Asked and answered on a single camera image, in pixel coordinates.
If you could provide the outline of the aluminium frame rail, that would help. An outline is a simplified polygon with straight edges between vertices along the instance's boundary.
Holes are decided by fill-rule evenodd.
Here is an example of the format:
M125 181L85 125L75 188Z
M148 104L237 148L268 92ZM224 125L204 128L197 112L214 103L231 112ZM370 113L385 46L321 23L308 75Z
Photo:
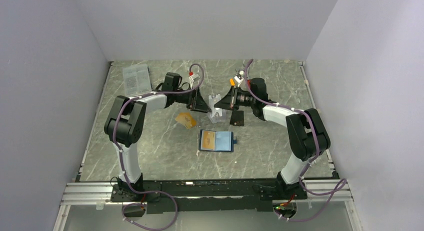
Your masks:
M113 187L108 182L69 182L60 205L105 205L111 201Z

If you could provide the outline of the silver card stack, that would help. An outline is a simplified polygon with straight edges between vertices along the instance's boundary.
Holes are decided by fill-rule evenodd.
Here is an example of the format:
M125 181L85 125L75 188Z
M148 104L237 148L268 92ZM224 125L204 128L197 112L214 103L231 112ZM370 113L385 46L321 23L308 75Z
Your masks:
M218 112L216 112L214 116L212 116L211 113L209 114L209 119L213 124L225 123L226 118L227 118L227 111L226 110L221 110L221 115L219 115Z

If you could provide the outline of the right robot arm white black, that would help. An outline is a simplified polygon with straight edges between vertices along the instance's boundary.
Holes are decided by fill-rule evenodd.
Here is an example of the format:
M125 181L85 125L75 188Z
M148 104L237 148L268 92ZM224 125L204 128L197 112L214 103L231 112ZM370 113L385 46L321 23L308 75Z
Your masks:
M279 124L287 129L291 155L277 174L276 194L287 199L295 192L305 174L305 168L314 158L330 148L331 140L319 112L315 108L294 109L281 107L268 97L264 79L256 77L248 81L248 90L233 85L215 108L236 111L250 107L255 117Z

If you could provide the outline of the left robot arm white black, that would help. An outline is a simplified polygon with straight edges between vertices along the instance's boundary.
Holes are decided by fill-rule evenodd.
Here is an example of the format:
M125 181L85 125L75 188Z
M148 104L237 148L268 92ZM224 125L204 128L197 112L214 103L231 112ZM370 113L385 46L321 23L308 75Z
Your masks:
M164 81L152 91L135 97L115 98L104 125L119 162L118 180L126 183L124 195L131 201L144 194L143 174L138 161L138 141L142 136L146 114L168 108L174 103L186 105L190 111L208 113L209 106L200 93L203 74L189 72L184 83L181 75L168 72Z

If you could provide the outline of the silver VIP card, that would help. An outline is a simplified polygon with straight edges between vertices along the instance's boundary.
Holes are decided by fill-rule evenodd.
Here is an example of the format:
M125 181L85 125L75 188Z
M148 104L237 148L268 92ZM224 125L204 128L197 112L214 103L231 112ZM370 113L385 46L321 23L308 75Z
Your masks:
M211 94L208 96L208 106L210 108L209 117L212 120L215 120L216 118L221 117L223 115L222 109L215 107L215 104L220 100L221 100L220 94Z

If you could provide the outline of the orange handled screwdriver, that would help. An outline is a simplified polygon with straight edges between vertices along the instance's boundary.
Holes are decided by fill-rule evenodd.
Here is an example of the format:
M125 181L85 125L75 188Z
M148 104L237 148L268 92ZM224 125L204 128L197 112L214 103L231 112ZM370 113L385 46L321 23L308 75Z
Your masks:
M234 87L236 85L235 82L234 82L234 80L232 78L229 81L230 81L231 86Z

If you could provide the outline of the clear plastic screw box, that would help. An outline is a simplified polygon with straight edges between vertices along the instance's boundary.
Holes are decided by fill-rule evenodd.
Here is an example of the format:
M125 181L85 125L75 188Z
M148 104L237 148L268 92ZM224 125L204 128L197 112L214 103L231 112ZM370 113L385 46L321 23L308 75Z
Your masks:
M122 70L124 91L127 97L135 97L151 92L150 70L147 64L136 64Z

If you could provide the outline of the blue leather card holder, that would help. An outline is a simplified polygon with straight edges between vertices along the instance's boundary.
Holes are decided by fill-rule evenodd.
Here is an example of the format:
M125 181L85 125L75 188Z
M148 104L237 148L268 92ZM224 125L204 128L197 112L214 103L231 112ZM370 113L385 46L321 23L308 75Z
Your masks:
M201 129L198 137L198 150L205 152L223 152L223 153L232 153L234 152L234 146L238 143L237 137L232 131L215 131L215 150L204 150L201 149L201 138L202 131L207 129Z

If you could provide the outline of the black card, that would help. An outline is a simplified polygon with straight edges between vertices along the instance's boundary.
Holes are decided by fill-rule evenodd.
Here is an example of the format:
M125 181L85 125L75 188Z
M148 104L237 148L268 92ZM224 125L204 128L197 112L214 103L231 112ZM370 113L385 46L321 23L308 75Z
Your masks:
M231 112L229 124L232 126L243 127L245 125L244 111L233 110Z

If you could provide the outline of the gold VIP card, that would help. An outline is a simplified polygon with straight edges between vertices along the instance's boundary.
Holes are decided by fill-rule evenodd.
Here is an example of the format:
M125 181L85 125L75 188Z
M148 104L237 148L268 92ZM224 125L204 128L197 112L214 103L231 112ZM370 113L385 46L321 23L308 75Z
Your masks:
M202 150L214 151L216 143L216 132L212 130L203 130L201 135L200 147Z

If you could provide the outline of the gold card stack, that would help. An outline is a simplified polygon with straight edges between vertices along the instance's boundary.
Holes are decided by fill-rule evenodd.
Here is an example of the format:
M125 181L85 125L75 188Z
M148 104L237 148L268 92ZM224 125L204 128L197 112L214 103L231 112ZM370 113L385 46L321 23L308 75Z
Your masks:
M197 125L197 121L192 117L189 112L179 113L174 120L177 123L183 125L186 129L194 128Z

